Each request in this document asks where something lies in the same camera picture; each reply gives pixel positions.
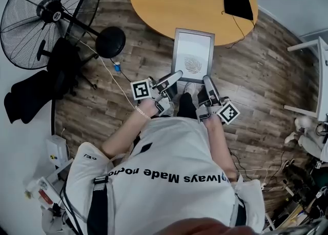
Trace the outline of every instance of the strap buckle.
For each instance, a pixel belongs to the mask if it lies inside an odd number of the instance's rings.
[[[108,176],[102,175],[93,179],[93,191],[99,190],[103,191],[105,189],[106,183],[108,182]]]

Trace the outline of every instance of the forearm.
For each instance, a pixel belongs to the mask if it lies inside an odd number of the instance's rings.
[[[128,120],[102,144],[101,149],[104,154],[112,158],[127,152],[148,121],[141,113],[134,110]]]
[[[235,164],[230,155],[221,121],[207,126],[213,161],[225,172],[230,181],[237,180]]]

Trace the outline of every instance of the framed leaf print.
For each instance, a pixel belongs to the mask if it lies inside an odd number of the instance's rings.
[[[211,75],[213,33],[176,29],[171,73],[181,70],[181,81],[203,83],[205,75]]]

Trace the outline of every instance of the white wall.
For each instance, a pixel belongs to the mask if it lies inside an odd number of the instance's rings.
[[[257,0],[269,14],[298,37],[328,29],[328,0]]]
[[[0,0],[2,16],[7,0]],[[3,104],[11,86],[38,72],[15,67],[0,49],[0,226],[9,235],[44,234],[37,200],[24,195],[24,184],[40,161],[44,173],[52,169],[45,149],[51,135],[50,109],[46,104],[27,125],[21,120],[10,124]]]

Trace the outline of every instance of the black chair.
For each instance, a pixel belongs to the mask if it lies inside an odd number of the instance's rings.
[[[79,48],[64,38],[58,39],[51,53],[43,48],[44,43],[40,45],[37,58],[40,59],[42,54],[49,56],[47,71],[42,70],[14,84],[5,97],[5,108],[11,123],[21,119],[27,124],[48,101],[62,99],[68,91],[76,95],[73,88],[78,84],[77,76],[85,79],[92,88],[97,88],[80,71],[89,60],[98,58],[97,53],[82,61],[78,55]]]

